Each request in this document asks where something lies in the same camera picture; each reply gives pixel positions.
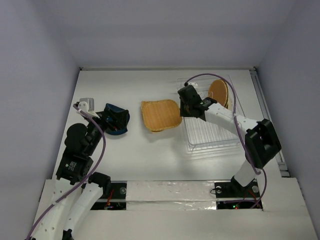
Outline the dark blue plate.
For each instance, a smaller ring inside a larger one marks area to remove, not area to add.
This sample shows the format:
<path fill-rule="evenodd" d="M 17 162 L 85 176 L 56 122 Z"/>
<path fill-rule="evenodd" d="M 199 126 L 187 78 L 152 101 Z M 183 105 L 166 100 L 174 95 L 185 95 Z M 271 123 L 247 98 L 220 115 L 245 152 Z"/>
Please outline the dark blue plate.
<path fill-rule="evenodd" d="M 127 109 L 107 103 L 104 112 L 106 113 L 106 121 L 109 124 L 108 129 L 105 131 L 107 134 L 120 136 L 128 131 L 130 113 Z"/>

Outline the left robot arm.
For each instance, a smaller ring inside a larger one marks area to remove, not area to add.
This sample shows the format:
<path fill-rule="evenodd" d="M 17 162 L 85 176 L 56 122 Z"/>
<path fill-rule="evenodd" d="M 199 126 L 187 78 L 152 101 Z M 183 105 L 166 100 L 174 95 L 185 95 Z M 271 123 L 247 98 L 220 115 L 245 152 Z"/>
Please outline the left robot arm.
<path fill-rule="evenodd" d="M 74 239 L 95 202 L 112 194 L 110 176 L 96 171 L 102 158 L 94 162 L 92 155 L 99 142 L 104 155 L 106 134 L 128 131 L 129 111 L 109 104 L 97 113 L 76 110 L 88 124 L 75 123 L 67 129 L 51 203 L 33 224 L 28 240 Z"/>

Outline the square woven plate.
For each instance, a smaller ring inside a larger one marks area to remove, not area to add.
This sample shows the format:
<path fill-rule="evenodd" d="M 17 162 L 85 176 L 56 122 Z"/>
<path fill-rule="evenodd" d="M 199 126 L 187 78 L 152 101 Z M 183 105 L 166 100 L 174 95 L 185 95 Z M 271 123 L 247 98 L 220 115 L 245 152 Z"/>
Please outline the square woven plate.
<path fill-rule="evenodd" d="M 142 101 L 141 115 L 145 125 L 181 124 L 180 108 L 171 99 Z"/>
<path fill-rule="evenodd" d="M 169 129 L 173 129 L 178 127 L 180 124 L 168 124 L 168 125 L 151 125 L 151 124 L 147 124 L 145 125 L 145 127 L 152 133 L 158 133 L 158 132 L 162 132 L 165 130 L 169 130 Z"/>

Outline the round woven plate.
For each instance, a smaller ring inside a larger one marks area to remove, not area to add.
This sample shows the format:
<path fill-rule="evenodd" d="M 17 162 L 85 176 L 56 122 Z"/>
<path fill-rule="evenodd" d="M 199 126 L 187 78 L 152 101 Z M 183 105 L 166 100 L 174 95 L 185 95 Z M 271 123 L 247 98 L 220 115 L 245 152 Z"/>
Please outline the round woven plate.
<path fill-rule="evenodd" d="M 225 104 L 225 85 L 222 79 L 213 81 L 208 89 L 208 96 L 216 100 L 219 104 Z"/>

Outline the round bamboo plate green rim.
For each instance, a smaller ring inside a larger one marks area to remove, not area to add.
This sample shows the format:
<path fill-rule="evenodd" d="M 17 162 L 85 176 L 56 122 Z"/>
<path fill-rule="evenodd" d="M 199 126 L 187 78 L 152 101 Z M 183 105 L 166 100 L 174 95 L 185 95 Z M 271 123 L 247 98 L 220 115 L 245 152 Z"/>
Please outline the round bamboo plate green rim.
<path fill-rule="evenodd" d="M 229 107 L 229 87 L 226 82 L 224 82 L 224 87 L 225 87 L 225 103 L 224 107 L 228 108 Z"/>

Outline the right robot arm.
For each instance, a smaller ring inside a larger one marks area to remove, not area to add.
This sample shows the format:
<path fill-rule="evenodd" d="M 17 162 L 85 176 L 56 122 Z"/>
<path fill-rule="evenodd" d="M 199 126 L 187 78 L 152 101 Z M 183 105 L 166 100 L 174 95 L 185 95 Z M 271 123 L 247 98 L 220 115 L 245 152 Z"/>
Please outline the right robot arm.
<path fill-rule="evenodd" d="M 238 135 L 245 162 L 232 177 L 230 190 L 235 196 L 242 196 L 258 173 L 282 150 L 273 123 L 268 119 L 258 121 L 236 114 L 210 97 L 202 99 L 192 85 L 177 93 L 182 117 L 198 118 Z"/>

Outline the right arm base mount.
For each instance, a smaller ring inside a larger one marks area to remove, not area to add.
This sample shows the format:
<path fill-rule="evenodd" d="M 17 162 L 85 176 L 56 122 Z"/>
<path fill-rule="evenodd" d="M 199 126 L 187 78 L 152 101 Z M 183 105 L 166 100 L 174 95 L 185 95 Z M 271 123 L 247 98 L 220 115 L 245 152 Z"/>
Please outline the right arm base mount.
<path fill-rule="evenodd" d="M 218 181 L 214 183 L 210 194 L 215 196 L 218 210 L 263 209 L 256 180 L 246 187 L 236 186 L 231 181 Z"/>

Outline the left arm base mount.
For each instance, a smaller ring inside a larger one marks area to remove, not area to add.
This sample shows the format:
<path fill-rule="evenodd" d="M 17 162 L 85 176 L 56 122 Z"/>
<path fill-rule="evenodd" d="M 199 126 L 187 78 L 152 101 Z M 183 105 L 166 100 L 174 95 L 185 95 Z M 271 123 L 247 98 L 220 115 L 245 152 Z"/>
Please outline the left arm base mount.
<path fill-rule="evenodd" d="M 91 207 L 91 210 L 121 211 L 127 208 L 127 182 L 112 181 L 108 193 L 104 193 Z"/>

